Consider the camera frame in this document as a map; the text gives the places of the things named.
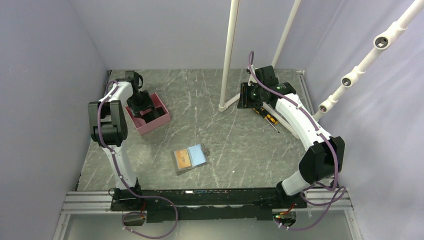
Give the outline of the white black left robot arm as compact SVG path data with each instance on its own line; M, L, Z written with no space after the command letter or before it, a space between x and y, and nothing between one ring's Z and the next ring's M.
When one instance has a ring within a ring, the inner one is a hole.
M124 107L129 107L133 116L142 118L142 112L153 112L155 106L150 94L142 90L143 77L134 70L127 70L123 78L110 80L103 97L88 104L91 139L105 152L115 177L113 197L119 200L123 194L124 204L131 210L144 203L141 186L132 170L125 140L128 125Z

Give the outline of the grey leather card holder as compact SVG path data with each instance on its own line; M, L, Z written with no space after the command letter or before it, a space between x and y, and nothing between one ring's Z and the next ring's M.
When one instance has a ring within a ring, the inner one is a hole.
M183 173L186 173L192 169L195 168L199 168L202 167L204 165L207 165L209 163L209 156L210 156L210 150L203 144L203 143L199 143L190 147L186 147L183 149L187 149L188 150L188 154L189 154L189 158L191 161L191 167L187 167L187 168L183 168L183 169L178 169L177 167L177 163L176 163L176 157L175 157L175 151L177 150L172 150L170 152L171 155L171 160L174 166L174 170L176 172L177 175L181 175Z

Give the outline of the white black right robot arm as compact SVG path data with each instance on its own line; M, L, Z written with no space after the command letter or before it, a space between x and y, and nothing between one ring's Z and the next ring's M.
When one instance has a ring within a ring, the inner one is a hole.
M338 177L342 169L345 142L324 130L303 106L296 90L288 82L280 83L273 66L247 71L254 82L240 85L239 109L257 109L269 105L282 116L299 137L305 154L297 171L279 183L276 203L287 208L295 195L328 177Z

